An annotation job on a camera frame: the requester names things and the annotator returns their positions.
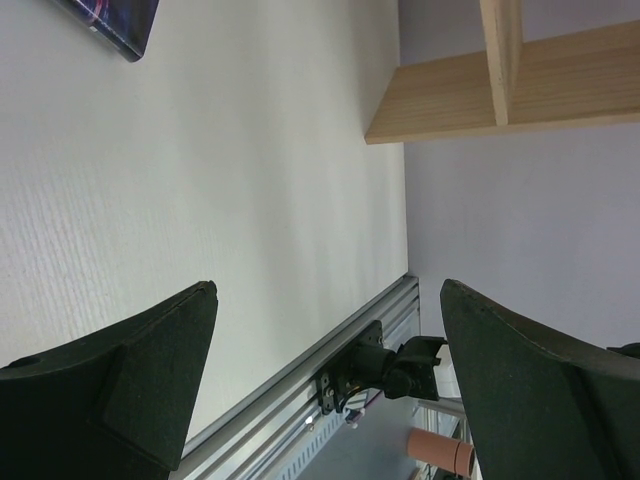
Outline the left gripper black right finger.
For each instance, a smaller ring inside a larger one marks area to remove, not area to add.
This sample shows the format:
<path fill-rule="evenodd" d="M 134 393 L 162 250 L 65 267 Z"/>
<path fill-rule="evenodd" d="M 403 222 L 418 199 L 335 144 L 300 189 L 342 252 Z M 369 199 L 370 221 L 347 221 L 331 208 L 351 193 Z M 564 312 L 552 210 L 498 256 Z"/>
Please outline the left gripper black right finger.
<path fill-rule="evenodd" d="M 448 279 L 446 337 L 485 479 L 636 479 L 639 361 Z"/>

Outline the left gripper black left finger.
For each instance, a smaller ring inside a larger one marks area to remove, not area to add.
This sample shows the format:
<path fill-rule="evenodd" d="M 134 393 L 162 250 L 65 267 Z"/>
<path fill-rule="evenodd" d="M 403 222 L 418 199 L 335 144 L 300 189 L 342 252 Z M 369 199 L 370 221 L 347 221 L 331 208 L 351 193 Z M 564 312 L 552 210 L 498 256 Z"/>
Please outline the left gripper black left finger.
<path fill-rule="evenodd" d="M 4 479 L 166 479 L 179 468 L 218 310 L 201 281 L 1 370 Z"/>

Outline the dark purple galaxy book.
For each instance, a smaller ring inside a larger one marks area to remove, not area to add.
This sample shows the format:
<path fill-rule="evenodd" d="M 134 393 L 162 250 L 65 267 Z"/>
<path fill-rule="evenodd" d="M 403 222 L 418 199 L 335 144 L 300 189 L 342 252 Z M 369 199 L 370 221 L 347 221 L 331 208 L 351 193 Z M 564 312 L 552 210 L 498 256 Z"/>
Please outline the dark purple galaxy book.
<path fill-rule="evenodd" d="M 159 0 L 61 0 L 65 9 L 101 35 L 129 62 L 143 58 Z"/>

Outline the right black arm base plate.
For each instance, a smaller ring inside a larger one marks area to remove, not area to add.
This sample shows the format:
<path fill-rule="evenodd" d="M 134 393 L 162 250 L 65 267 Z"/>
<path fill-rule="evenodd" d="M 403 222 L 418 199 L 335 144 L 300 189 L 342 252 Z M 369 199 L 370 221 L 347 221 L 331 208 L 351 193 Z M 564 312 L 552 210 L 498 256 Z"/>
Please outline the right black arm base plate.
<path fill-rule="evenodd" d="M 383 346 L 382 322 L 370 322 L 316 374 L 315 386 L 321 413 L 342 413 L 354 395 L 379 386 L 385 364 L 393 356 L 394 353 Z"/>

